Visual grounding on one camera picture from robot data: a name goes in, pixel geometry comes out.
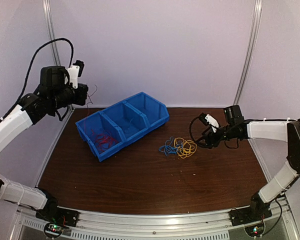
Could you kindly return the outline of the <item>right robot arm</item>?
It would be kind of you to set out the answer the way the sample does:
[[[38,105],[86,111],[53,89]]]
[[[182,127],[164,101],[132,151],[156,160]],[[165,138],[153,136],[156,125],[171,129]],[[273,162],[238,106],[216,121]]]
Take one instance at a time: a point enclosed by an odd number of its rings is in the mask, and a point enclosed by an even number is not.
[[[250,199],[246,210],[249,220],[258,220],[280,194],[288,191],[300,178],[300,118],[299,119],[245,119],[239,105],[223,109],[227,124],[221,126],[208,113],[201,113],[191,123],[200,121],[206,126],[201,137],[191,139],[198,147],[213,149],[221,142],[262,139],[285,142],[287,157],[279,172]]]

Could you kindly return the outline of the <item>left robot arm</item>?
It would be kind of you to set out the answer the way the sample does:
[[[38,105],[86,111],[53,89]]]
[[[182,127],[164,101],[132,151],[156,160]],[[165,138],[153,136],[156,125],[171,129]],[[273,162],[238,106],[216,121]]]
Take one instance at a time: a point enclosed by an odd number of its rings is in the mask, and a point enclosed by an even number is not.
[[[64,118],[58,112],[70,105],[86,104],[88,86],[79,83],[84,63],[76,61],[70,67],[48,66],[40,71],[40,83],[36,93],[21,97],[12,111],[0,121],[0,152],[18,135],[37,124],[46,115]],[[38,188],[11,181],[0,174],[0,200],[41,210],[51,222],[62,218],[56,201]]]

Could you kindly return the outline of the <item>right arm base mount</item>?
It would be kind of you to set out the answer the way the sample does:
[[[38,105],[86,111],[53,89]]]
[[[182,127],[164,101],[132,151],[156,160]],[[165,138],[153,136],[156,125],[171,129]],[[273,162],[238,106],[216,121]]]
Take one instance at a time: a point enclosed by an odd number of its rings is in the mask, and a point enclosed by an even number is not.
[[[266,232],[265,219],[272,216],[269,203],[261,200],[251,200],[250,206],[232,208],[229,218],[233,227],[244,226],[245,233],[252,238],[262,237]]]

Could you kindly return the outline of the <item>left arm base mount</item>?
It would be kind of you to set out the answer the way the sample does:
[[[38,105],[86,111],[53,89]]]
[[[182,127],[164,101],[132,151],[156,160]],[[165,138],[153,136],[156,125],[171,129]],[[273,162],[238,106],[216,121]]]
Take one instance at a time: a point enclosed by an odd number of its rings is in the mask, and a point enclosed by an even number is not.
[[[59,238],[65,230],[76,227],[79,212],[63,207],[59,207],[58,200],[51,195],[47,196],[47,202],[43,209],[35,209],[36,217],[46,221],[43,233],[48,239]]]

